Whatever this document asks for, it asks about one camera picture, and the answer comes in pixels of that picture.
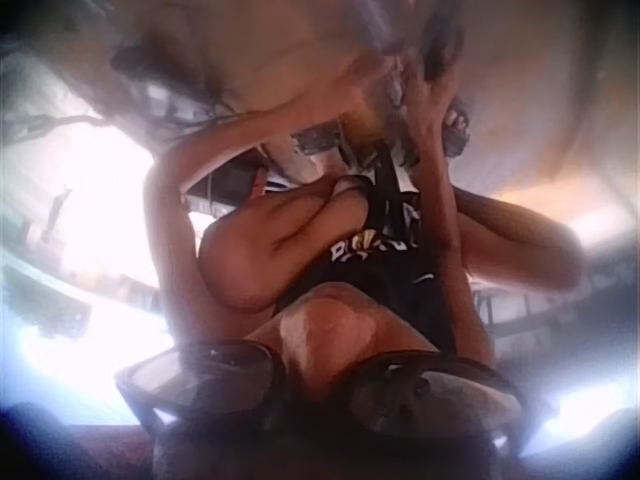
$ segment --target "light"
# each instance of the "light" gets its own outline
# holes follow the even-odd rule
[[[578,438],[631,403],[626,380],[580,390],[560,398],[559,414],[545,429],[557,436]]]

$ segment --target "black tank top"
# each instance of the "black tank top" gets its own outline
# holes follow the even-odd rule
[[[325,282],[348,283],[387,307],[444,353],[455,353],[433,256],[421,241],[418,194],[385,198],[363,177],[369,213],[363,230],[318,257],[277,304],[276,313]]]

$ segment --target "person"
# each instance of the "person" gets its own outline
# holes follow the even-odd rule
[[[390,62],[358,55],[330,79],[271,110],[201,131],[150,171],[145,209],[161,299],[178,345],[249,339],[281,355],[309,401],[350,365],[383,352],[440,351],[492,367],[468,275],[568,289],[582,257],[570,231],[538,214],[452,187],[442,124],[456,94],[460,48],[424,82],[404,59],[406,120],[420,161],[419,205],[392,231],[387,199],[362,177],[319,180],[252,199],[214,222],[199,248],[182,203],[192,185],[272,136],[338,117]]]

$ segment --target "sunglasses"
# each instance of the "sunglasses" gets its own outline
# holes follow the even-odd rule
[[[493,370],[423,351],[361,361],[311,403],[275,351],[247,340],[170,349],[121,371],[116,384],[154,437],[168,424],[225,441],[297,429],[334,446],[404,454],[495,438],[525,409],[517,389]]]

